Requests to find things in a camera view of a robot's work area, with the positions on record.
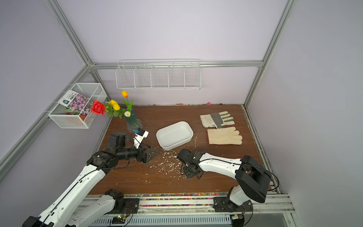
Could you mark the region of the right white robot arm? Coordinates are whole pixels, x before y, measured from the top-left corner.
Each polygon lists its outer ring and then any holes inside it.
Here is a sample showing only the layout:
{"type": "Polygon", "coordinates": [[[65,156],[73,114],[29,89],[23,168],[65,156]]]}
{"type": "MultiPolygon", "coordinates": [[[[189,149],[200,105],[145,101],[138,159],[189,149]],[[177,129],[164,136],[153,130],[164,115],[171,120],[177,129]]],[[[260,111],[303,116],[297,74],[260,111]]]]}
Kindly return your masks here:
{"type": "Polygon", "coordinates": [[[201,178],[205,172],[214,172],[237,181],[225,197],[213,198],[215,212],[252,211],[251,202],[265,203],[272,174],[251,156],[228,159],[204,151],[192,153],[182,149],[177,158],[185,165],[182,170],[188,179],[201,178]]]}

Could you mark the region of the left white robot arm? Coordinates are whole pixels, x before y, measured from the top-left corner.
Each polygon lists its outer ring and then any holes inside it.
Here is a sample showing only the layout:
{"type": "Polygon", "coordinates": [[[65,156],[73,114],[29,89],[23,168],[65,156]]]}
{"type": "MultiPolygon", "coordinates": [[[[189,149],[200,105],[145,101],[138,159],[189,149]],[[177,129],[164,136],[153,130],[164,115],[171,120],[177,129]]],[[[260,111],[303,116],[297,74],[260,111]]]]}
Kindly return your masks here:
{"type": "Polygon", "coordinates": [[[30,216],[23,223],[24,227],[87,227],[99,217],[108,213],[124,213],[126,216],[138,210],[139,200],[125,199],[124,194],[110,189],[92,205],[75,212],[89,192],[111,170],[119,170],[120,160],[148,163],[159,155],[143,140],[148,131],[138,128],[134,138],[127,133],[117,131],[109,136],[107,146],[94,153],[83,167],[81,173],[62,193],[62,195],[39,216],[30,216]]]}

